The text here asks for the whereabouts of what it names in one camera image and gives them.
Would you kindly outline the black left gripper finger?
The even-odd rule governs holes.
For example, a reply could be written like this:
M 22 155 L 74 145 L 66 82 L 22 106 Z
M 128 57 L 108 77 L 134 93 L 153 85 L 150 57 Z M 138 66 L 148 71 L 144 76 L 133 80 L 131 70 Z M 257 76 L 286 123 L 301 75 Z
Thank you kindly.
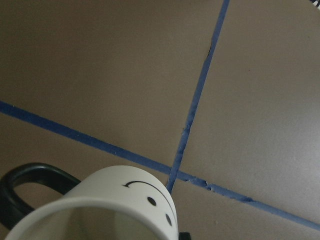
M 191 240 L 191 234 L 189 232 L 180 232 L 178 239 L 179 240 Z

